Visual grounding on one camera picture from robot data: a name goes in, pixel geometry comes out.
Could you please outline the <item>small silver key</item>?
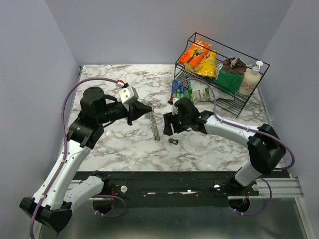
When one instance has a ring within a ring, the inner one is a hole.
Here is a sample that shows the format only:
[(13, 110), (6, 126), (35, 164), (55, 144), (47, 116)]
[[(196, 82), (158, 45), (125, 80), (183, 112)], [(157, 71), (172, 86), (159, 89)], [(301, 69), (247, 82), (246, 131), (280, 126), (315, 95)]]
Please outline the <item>small silver key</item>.
[(178, 140), (177, 139), (173, 139), (173, 138), (169, 138), (168, 142), (174, 145), (178, 145)]

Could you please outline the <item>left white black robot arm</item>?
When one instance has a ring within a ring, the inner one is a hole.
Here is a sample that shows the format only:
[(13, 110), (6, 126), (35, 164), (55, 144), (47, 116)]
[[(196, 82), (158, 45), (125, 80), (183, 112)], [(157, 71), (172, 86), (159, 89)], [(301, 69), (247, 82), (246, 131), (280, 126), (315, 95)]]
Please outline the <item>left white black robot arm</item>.
[(87, 88), (80, 101), (81, 111), (70, 125), (63, 149), (54, 167), (32, 197), (25, 197), (20, 208), (48, 228), (61, 232), (70, 221), (73, 211), (92, 196), (110, 193), (110, 176), (94, 172), (71, 191), (68, 187), (79, 166), (104, 133), (104, 124), (126, 119), (128, 125), (152, 111), (139, 102), (132, 86), (119, 90), (120, 99), (106, 95), (99, 87)]

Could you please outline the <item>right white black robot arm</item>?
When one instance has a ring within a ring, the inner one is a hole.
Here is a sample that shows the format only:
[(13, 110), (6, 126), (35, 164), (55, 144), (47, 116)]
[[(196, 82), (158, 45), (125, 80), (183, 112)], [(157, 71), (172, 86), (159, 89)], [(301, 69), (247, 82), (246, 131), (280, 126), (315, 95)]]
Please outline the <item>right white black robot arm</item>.
[(258, 177), (270, 175), (287, 152), (269, 124), (256, 127), (226, 121), (214, 112), (200, 112), (188, 98), (177, 100), (172, 111), (164, 114), (163, 119), (165, 135), (191, 129), (223, 137), (248, 149), (250, 161), (229, 181), (229, 189), (235, 195), (245, 192)]

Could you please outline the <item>blue green small box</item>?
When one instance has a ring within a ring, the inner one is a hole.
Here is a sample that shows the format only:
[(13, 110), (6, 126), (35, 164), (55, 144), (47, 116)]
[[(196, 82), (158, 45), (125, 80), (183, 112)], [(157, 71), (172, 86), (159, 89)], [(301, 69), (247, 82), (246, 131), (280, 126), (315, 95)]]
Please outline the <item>blue green small box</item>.
[(173, 98), (181, 99), (183, 97), (184, 97), (183, 82), (180, 80), (173, 80), (170, 101), (172, 102)]

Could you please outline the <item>green white snack packet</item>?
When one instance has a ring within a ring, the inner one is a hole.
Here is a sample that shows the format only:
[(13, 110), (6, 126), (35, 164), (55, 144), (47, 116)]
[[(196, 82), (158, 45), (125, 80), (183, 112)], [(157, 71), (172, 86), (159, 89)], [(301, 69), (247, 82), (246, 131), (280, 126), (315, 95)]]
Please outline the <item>green white snack packet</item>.
[(226, 93), (203, 80), (186, 76), (184, 86), (187, 88), (188, 97), (195, 104), (197, 102), (212, 102), (214, 100), (234, 100), (234, 96)]

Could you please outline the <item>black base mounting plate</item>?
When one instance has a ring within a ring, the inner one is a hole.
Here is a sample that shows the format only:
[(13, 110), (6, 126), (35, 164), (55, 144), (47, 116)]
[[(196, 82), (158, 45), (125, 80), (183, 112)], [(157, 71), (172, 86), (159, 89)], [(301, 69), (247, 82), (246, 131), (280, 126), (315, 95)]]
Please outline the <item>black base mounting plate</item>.
[(111, 208), (232, 207), (247, 211), (250, 200), (275, 193), (275, 182), (288, 178), (278, 171), (264, 180), (251, 182), (244, 189), (232, 189), (233, 171), (190, 172), (78, 172), (73, 180), (83, 183), (89, 176), (106, 176), (102, 195), (117, 199), (94, 198), (92, 206), (100, 212)]

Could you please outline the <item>yellow chips bag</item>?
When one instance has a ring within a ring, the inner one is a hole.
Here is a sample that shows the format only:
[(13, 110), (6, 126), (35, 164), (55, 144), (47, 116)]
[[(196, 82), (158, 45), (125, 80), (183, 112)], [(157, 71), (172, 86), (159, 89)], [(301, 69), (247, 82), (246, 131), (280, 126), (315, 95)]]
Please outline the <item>yellow chips bag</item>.
[(188, 64), (185, 66), (185, 69), (201, 76), (216, 77), (216, 55), (216, 51), (209, 50), (194, 69)]

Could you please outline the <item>orange razor box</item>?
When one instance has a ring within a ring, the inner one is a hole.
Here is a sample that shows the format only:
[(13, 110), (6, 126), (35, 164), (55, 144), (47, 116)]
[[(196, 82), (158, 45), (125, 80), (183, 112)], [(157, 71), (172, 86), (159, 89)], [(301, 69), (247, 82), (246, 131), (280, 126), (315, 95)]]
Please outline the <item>orange razor box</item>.
[(211, 44), (196, 40), (179, 58), (179, 64), (195, 69), (211, 48)]

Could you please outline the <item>green brown paper bag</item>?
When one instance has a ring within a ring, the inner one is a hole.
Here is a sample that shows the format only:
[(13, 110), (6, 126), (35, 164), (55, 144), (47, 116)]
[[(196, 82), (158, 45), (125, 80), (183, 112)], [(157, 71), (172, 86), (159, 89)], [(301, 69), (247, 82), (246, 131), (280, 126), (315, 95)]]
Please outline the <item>green brown paper bag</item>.
[(227, 58), (218, 65), (214, 82), (223, 90), (235, 93), (242, 83), (246, 69), (246, 64), (239, 57)]

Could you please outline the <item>cream pump lotion bottle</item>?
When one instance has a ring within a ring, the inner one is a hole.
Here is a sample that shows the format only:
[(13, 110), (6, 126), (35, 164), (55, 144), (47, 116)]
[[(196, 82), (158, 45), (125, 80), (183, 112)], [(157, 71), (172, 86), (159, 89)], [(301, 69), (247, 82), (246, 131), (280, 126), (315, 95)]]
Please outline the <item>cream pump lotion bottle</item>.
[(264, 65), (262, 61), (257, 61), (252, 69), (247, 68), (238, 92), (244, 96), (250, 95), (261, 79), (260, 69)]

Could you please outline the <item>aluminium extrusion rail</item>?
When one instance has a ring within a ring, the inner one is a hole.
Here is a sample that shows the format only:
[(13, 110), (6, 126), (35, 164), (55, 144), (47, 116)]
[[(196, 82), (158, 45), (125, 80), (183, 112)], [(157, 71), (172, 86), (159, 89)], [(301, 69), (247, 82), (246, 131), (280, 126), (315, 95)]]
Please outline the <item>aluminium extrusion rail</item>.
[[(78, 188), (80, 184), (80, 180), (72, 180), (70, 185), (68, 186), (67, 193), (73, 190), (74, 188)], [(213, 193), (216, 193), (217, 196), (227, 196), (228, 200), (237, 200), (237, 199), (245, 199), (248, 197), (249, 199), (266, 199), (270, 198), (270, 190), (272, 192), (272, 199), (276, 198), (302, 198), (304, 196), (301, 184), (298, 178), (268, 178), (257, 179), (251, 185), (247, 186), (247, 188), (242, 192), (242, 196), (230, 194), (226, 192), (222, 192), (222, 184), (214, 183), (213, 185)], [(164, 189), (164, 193), (173, 195), (173, 194), (181, 194), (181, 195), (198, 195), (204, 192), (204, 189)], [(142, 193), (143, 195), (158, 195), (160, 193), (159, 190), (149, 190)]]

